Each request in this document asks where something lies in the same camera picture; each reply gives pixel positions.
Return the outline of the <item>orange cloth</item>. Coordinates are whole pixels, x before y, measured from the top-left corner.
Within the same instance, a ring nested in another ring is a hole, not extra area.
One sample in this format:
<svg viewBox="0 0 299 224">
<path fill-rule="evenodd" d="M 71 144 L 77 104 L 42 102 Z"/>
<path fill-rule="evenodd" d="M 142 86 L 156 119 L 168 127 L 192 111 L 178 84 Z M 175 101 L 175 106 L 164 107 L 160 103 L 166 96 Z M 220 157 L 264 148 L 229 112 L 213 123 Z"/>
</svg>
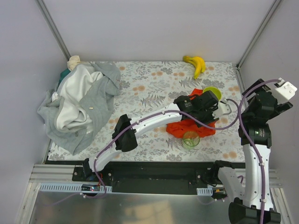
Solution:
<svg viewBox="0 0 299 224">
<path fill-rule="evenodd" d="M 214 135 L 215 130 L 204 126 L 198 127 L 197 123 L 192 119 L 185 119 L 180 122 L 167 124 L 166 131 L 176 138 L 183 138 L 186 132 L 196 132 L 200 138 Z"/>
</svg>

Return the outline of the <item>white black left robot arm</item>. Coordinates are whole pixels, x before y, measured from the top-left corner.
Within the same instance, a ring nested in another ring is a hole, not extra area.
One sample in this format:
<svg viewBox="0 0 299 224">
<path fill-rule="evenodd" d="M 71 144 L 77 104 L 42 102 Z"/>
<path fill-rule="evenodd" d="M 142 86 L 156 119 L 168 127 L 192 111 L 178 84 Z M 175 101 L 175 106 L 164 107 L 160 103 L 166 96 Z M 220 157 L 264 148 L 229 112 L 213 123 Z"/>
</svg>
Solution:
<svg viewBox="0 0 299 224">
<path fill-rule="evenodd" d="M 201 95 L 179 96 L 168 106 L 135 118 L 127 114 L 120 116 L 112 140 L 95 156 L 83 161 L 83 173 L 86 178 L 103 170 L 118 154 L 137 148 L 137 138 L 148 131 L 186 118 L 195 118 L 201 126 L 208 126 L 217 120 L 215 111 L 219 109 L 219 100 L 212 91 Z"/>
</svg>

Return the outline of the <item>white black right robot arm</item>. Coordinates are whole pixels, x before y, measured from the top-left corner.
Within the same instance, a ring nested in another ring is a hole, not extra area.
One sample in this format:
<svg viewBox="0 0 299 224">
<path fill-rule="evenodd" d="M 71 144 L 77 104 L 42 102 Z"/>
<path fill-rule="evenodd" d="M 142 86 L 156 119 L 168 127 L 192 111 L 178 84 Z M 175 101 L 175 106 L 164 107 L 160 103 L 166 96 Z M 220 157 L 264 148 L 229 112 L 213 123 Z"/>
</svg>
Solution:
<svg viewBox="0 0 299 224">
<path fill-rule="evenodd" d="M 270 89 L 267 84 L 274 83 Z M 232 224 L 278 224 L 281 215 L 274 211 L 270 194 L 269 158 L 272 139 L 268 121 L 291 109 L 290 99 L 297 88 L 279 79 L 257 80 L 244 93 L 238 108 L 239 136 L 245 156 L 245 186 L 235 169 L 216 161 L 210 173 L 223 184 L 231 201 L 228 208 Z"/>
</svg>

